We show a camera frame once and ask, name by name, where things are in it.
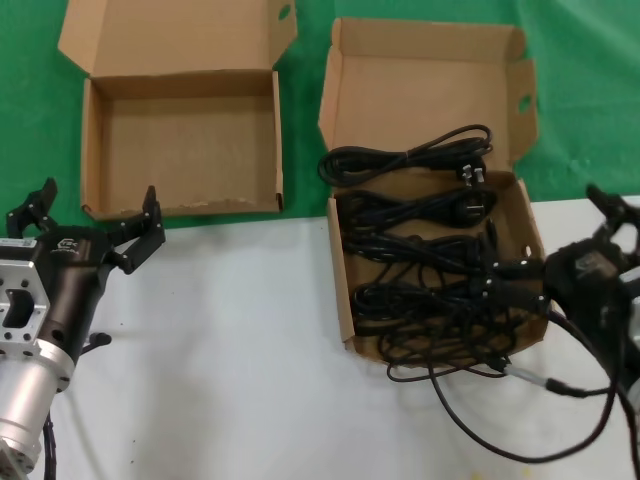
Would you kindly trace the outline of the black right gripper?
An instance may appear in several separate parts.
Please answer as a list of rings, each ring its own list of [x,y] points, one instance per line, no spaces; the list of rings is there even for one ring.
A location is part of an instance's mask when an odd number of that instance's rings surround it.
[[[593,237],[611,240],[625,224],[639,230],[639,208],[619,194],[587,185],[587,198],[604,216]],[[547,258],[547,294],[580,332],[594,356],[622,380],[635,378],[635,347],[629,335],[632,290],[621,280],[631,269],[628,255],[611,242],[584,239]],[[485,291],[495,306],[519,310],[547,310],[543,292],[544,260],[523,258],[490,261]]]

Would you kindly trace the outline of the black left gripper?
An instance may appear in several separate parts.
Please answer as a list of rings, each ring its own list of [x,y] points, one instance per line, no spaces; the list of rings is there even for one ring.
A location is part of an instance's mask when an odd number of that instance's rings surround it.
[[[34,257],[49,300],[38,338],[77,358],[113,266],[133,273],[165,243],[165,230],[154,186],[146,191],[142,212],[108,234],[89,227],[58,227],[49,215],[57,193],[56,181],[47,178],[41,189],[7,213],[6,229],[8,237],[16,239],[31,225],[47,232],[37,238]]]

